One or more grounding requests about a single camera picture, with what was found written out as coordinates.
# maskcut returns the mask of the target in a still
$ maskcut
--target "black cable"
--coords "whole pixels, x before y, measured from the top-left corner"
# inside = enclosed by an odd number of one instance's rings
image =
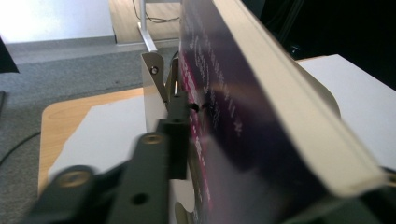
[[[20,141],[14,148],[12,148],[5,157],[3,157],[0,160],[0,166],[3,164],[3,162],[9,157],[9,155],[11,155],[12,152],[14,152],[15,150],[17,150],[21,145],[25,144],[26,142],[28,142],[29,140],[31,140],[32,138],[39,136],[41,134],[41,132],[38,133],[34,133],[28,137],[26,137],[25,139],[23,139],[22,141]]]
[[[134,14],[136,15],[136,17],[140,19],[140,17],[137,15],[137,11],[136,11],[136,5],[134,4]],[[154,22],[154,23],[164,23],[164,22],[170,22],[170,21],[180,21],[180,17],[176,17],[173,19],[161,19],[161,18],[155,18],[155,17],[150,17],[149,14],[146,12],[146,17],[147,19],[149,19],[150,21]]]

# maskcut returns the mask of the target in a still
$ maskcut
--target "book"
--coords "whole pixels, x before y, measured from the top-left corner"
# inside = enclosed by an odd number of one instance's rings
[[[241,1],[183,0],[180,25],[181,86],[201,108],[194,223],[284,222],[386,183],[333,98]]]

